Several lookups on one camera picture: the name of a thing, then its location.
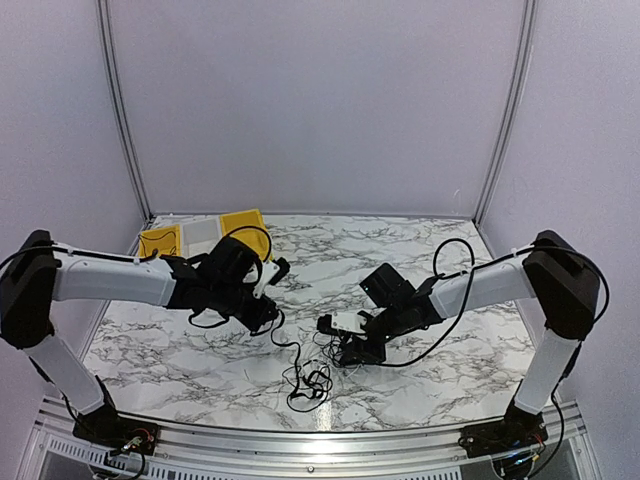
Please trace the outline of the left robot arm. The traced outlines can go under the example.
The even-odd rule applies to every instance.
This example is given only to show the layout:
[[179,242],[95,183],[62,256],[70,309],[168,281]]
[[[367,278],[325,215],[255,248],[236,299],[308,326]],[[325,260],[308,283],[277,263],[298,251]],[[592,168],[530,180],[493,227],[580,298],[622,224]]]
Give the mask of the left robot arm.
[[287,260],[260,256],[230,235],[190,258],[136,257],[76,248],[37,229],[1,263],[1,337],[67,399],[82,427],[116,445],[126,436],[126,423],[71,346],[77,336],[63,314],[112,302],[185,311],[191,319],[213,311],[256,335],[277,316],[267,288],[289,271]]

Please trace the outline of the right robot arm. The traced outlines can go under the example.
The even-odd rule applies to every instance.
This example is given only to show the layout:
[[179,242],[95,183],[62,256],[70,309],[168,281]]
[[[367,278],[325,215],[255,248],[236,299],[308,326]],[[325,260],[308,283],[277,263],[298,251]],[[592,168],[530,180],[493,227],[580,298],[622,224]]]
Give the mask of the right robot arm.
[[341,328],[351,337],[339,357],[342,366],[389,367],[386,346],[393,339],[444,322],[457,324],[467,312],[499,304],[535,306],[540,318],[535,352],[495,428],[496,440],[506,448],[533,433],[611,299],[599,266],[551,229],[499,258],[458,273],[435,272],[419,285],[384,263],[360,287],[380,311],[349,315]]

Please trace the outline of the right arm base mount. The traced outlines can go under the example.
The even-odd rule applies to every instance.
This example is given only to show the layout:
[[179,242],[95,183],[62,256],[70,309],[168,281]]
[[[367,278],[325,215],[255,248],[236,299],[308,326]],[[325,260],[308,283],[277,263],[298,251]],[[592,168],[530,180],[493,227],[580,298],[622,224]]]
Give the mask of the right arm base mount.
[[469,458],[496,455],[541,446],[548,440],[548,433],[541,415],[507,417],[463,427],[458,445]]

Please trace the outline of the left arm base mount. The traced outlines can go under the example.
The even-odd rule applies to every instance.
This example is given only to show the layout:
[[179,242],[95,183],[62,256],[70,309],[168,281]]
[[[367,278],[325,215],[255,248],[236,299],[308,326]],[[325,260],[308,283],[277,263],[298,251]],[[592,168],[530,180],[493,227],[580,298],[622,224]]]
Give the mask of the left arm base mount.
[[108,405],[87,415],[77,414],[73,435],[88,442],[121,450],[135,438],[140,440],[130,449],[144,455],[152,455],[156,448],[159,426],[156,423],[123,417]]

